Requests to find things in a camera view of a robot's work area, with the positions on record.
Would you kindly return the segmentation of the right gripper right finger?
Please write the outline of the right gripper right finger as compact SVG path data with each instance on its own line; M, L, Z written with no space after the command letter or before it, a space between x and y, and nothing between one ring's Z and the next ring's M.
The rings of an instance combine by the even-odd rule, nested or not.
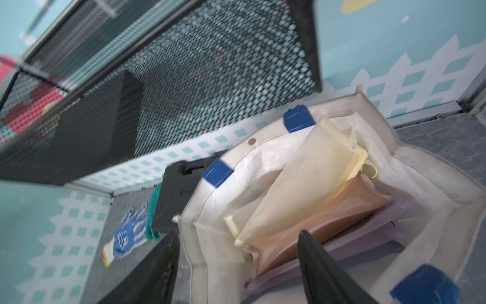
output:
M377 302L340 268L306 230L299 233L297 256L308 303Z

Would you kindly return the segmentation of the pink brown mesh pouch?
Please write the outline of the pink brown mesh pouch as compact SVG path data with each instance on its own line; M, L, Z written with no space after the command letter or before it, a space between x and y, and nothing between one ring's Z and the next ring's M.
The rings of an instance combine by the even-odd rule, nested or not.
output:
M302 230L320 244L372 215L392 202L392 196L377 191L367 175L355 177L333 201L307 219L270 236L249 242L253 256L251 278L258 277L297 257L297 241Z

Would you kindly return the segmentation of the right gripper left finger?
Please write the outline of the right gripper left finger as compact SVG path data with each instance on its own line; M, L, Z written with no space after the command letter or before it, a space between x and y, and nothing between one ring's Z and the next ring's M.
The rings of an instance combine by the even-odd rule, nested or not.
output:
M170 303L177 278L180 240L168 233L101 303Z

